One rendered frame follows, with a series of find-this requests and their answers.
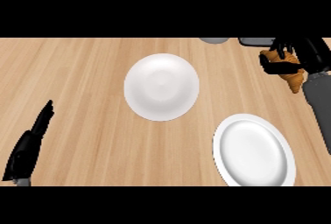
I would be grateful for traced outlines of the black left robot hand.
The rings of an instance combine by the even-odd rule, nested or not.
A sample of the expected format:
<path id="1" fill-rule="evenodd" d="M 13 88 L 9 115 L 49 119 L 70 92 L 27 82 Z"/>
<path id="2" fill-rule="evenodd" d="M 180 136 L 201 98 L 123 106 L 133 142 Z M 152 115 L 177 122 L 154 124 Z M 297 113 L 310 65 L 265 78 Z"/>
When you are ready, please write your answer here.
<path id="1" fill-rule="evenodd" d="M 3 181 L 13 182 L 15 179 L 31 179 L 37 165 L 41 141 L 53 114 L 53 101 L 49 100 L 36 118 L 33 128 L 24 132 L 15 144 L 6 162 Z"/>

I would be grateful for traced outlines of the white rimmed plate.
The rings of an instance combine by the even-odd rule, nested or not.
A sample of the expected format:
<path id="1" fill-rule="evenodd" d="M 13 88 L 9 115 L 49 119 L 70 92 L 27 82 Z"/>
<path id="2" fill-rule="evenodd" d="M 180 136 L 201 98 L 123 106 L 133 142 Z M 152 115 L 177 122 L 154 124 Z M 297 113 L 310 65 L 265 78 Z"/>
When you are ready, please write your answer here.
<path id="1" fill-rule="evenodd" d="M 276 127 L 257 115 L 231 115 L 211 140 L 213 160 L 228 186 L 293 186 L 296 158 Z"/>

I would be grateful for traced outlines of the grey round object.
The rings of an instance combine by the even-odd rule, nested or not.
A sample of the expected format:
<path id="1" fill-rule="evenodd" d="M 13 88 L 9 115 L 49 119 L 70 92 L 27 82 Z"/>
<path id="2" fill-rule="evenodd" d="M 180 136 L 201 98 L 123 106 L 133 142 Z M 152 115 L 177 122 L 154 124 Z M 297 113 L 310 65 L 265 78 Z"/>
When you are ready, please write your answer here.
<path id="1" fill-rule="evenodd" d="M 217 45 L 225 43 L 229 40 L 229 38 L 200 38 L 200 40 L 208 44 Z"/>

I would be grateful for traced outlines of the dark grey rectangular object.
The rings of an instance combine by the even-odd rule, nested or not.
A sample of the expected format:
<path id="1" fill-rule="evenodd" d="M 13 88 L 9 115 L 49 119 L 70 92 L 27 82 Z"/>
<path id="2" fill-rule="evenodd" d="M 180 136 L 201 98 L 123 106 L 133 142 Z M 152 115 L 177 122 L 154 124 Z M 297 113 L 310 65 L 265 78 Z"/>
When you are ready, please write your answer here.
<path id="1" fill-rule="evenodd" d="M 238 38 L 238 41 L 242 46 L 271 47 L 275 38 Z"/>

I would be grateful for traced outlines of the white rimless plate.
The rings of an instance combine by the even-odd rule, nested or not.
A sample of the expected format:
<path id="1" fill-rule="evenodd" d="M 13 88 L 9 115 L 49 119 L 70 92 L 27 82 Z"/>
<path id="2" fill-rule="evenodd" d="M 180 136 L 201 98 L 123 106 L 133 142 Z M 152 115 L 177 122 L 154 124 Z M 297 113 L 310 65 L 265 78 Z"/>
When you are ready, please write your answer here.
<path id="1" fill-rule="evenodd" d="M 124 98 L 133 112 L 151 121 L 170 121 L 191 110 L 200 94 L 192 64 L 177 55 L 157 53 L 132 66 Z"/>

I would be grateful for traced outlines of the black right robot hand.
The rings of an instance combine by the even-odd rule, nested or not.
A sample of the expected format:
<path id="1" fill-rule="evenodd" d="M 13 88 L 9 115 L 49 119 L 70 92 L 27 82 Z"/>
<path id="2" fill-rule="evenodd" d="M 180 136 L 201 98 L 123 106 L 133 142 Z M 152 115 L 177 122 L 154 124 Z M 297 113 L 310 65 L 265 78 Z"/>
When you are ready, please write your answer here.
<path id="1" fill-rule="evenodd" d="M 275 38 L 269 51 L 276 50 L 281 60 L 285 59 L 284 48 L 296 53 L 299 63 L 272 62 L 260 55 L 260 64 L 268 74 L 296 74 L 300 69 L 316 74 L 331 70 L 331 49 L 321 38 Z"/>

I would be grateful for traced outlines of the golden brown croissant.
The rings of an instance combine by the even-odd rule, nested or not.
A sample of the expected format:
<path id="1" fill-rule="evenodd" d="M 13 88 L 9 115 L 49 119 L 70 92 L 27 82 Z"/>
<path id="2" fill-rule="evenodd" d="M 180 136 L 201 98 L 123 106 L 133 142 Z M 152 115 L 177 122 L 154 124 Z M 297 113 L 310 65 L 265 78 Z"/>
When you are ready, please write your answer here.
<path id="1" fill-rule="evenodd" d="M 290 52 L 284 52 L 284 59 L 281 59 L 276 50 L 262 50 L 260 54 L 272 63 L 290 62 L 299 64 L 299 59 Z M 305 69 L 300 68 L 294 73 L 281 74 L 279 77 L 287 81 L 293 93 L 297 94 L 305 81 Z"/>

